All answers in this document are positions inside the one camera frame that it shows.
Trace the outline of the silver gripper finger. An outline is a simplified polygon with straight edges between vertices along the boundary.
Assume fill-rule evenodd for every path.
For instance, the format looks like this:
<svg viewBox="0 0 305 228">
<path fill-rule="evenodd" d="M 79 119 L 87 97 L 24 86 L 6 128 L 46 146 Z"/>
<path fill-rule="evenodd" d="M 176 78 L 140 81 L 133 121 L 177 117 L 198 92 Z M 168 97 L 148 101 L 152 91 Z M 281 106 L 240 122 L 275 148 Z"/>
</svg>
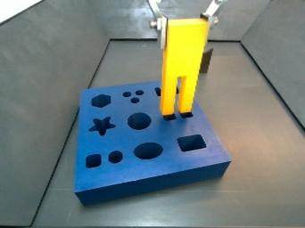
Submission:
<svg viewBox="0 0 305 228">
<path fill-rule="evenodd" d="M 149 22 L 149 26 L 158 32 L 160 48 L 165 49 L 169 18 L 164 15 L 158 7 L 161 1 L 162 0 L 148 0 L 149 8 L 154 15 L 154 19 Z"/>
<path fill-rule="evenodd" d="M 212 0 L 206 11 L 201 13 L 201 17 L 210 23 L 210 27 L 218 23 L 218 13 L 222 5 L 224 0 Z"/>
</svg>

